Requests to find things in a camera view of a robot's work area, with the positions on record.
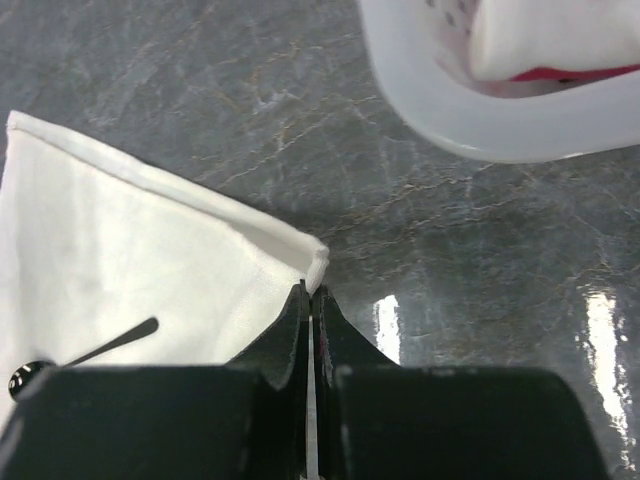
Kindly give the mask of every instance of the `red object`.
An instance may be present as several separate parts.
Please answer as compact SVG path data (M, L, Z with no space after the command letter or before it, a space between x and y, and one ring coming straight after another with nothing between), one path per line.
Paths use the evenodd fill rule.
M599 80L615 77L640 70L640 65L631 67L610 68L607 70L590 70L588 72L566 72L555 68L534 68L512 78L514 82L530 82L532 80Z

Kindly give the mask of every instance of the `white plastic container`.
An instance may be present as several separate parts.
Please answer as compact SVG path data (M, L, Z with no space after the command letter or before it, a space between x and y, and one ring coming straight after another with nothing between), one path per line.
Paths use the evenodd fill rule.
M640 143L640 72L567 87L477 82L468 69L478 0L359 0L373 70L398 114L436 145L502 163Z

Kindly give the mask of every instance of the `countertop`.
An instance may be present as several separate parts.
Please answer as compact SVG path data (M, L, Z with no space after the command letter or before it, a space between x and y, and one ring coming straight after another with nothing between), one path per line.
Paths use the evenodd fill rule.
M637 147L523 166L439 150L381 97L353 0L0 0L0 45L0 117L320 237L326 283L389 357L550 368L614 478L640 478Z

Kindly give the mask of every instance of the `white cloth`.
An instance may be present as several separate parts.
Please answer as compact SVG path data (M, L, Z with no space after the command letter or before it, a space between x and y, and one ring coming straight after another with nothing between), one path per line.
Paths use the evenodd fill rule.
M23 113L0 189L0 379L69 362L149 317L157 332L88 362L222 364L328 264L316 238ZM13 401L0 390L0 425Z
M584 72L640 64L640 1L481 0L470 64L478 80L537 67Z

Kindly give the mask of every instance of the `marble surface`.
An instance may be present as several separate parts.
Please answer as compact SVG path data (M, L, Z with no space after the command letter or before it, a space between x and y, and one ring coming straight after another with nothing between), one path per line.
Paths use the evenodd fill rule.
M353 0L0 0L10 109L317 235L344 313L402 364L558 372L613 477L640 478L638 148L439 150L381 98Z

